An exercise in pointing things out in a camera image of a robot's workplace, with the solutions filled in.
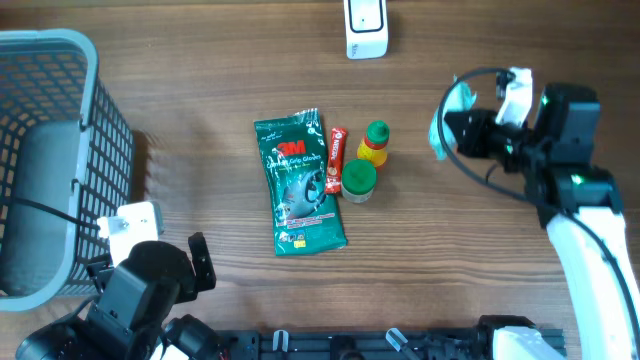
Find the red coffee stick sachet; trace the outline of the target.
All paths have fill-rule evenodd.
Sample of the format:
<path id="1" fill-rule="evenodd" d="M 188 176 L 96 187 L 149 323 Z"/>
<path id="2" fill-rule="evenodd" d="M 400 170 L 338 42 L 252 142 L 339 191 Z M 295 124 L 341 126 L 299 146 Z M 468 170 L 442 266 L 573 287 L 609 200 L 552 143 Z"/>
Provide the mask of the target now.
<path id="1" fill-rule="evenodd" d="M 332 128 L 328 148 L 325 192 L 336 194 L 341 191 L 344 149 L 348 131 L 346 128 Z"/>

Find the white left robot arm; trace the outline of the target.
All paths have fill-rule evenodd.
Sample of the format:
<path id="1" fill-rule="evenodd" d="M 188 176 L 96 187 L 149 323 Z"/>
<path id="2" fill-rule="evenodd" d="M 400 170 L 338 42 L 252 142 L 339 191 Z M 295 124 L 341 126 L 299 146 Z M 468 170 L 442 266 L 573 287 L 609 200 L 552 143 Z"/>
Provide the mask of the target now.
<path id="1" fill-rule="evenodd" d="M 148 359 L 162 336 L 162 323 L 176 304 L 191 302 L 216 286 L 202 233 L 188 238 L 190 251 L 161 241 L 143 241 L 111 268 L 90 272 L 100 293 L 74 312 L 35 331 L 17 359 Z"/>

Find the white barcode scanner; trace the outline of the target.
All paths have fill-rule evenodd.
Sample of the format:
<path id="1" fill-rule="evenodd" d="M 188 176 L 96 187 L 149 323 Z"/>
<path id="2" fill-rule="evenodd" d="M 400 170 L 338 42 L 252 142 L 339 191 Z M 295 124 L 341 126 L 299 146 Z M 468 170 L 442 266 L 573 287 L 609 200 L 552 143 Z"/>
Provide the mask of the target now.
<path id="1" fill-rule="evenodd" d="M 344 0 L 346 56 L 351 60 L 383 57 L 388 49 L 386 0 Z"/>

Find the yellow bottle green cap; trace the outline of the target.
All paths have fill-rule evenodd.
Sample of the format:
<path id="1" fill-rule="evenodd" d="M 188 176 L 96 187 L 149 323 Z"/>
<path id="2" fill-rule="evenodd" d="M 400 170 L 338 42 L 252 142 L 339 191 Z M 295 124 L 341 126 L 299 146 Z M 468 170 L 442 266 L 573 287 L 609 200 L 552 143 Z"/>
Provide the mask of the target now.
<path id="1" fill-rule="evenodd" d="M 357 158 L 369 161 L 375 168 L 382 167 L 388 158 L 389 138 L 390 129 L 384 121 L 377 120 L 370 123 L 358 146 Z"/>

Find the green 3M gloves packet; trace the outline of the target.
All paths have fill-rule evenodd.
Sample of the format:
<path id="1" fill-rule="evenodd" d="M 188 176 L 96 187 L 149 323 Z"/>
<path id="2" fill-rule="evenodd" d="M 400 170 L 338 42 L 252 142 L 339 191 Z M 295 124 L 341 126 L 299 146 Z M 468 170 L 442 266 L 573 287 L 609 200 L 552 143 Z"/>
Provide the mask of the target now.
<path id="1" fill-rule="evenodd" d="M 348 240 L 334 195 L 325 191 L 327 145 L 318 110 L 254 123 L 277 256 L 336 250 Z"/>

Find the green lid jar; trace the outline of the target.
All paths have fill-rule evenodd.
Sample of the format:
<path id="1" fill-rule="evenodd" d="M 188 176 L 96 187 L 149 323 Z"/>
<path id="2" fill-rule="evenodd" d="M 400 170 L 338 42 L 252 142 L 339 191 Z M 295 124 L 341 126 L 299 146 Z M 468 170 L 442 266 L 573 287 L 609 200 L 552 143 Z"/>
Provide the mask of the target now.
<path id="1" fill-rule="evenodd" d="M 342 196 L 352 203 L 363 203 L 373 194 L 377 171 L 372 163 L 363 159 L 349 161 L 343 168 Z"/>

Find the grey plastic basket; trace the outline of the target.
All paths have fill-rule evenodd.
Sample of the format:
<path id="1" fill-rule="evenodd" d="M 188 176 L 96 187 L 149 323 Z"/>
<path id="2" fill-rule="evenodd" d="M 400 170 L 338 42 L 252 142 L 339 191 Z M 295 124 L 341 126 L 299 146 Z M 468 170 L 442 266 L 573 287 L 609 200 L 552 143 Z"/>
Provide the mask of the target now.
<path id="1" fill-rule="evenodd" d="M 133 132 L 68 29 L 1 34 L 1 309 L 87 296 L 109 242 L 96 221 L 129 202 Z"/>

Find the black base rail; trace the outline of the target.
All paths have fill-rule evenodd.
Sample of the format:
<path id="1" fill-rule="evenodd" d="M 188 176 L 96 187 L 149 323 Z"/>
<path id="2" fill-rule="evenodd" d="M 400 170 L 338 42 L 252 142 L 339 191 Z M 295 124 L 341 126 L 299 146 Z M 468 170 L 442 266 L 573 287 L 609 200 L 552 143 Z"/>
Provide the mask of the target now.
<path id="1" fill-rule="evenodd" d="M 231 359 L 338 359 L 355 351 L 366 359 L 404 359 L 378 332 L 290 332 L 288 343 L 275 346 L 273 335 L 256 331 L 229 330 L 219 333 Z M 487 359 L 489 352 L 476 343 L 471 328 L 442 328 L 432 331 L 405 331 L 407 347 L 420 359 Z"/>

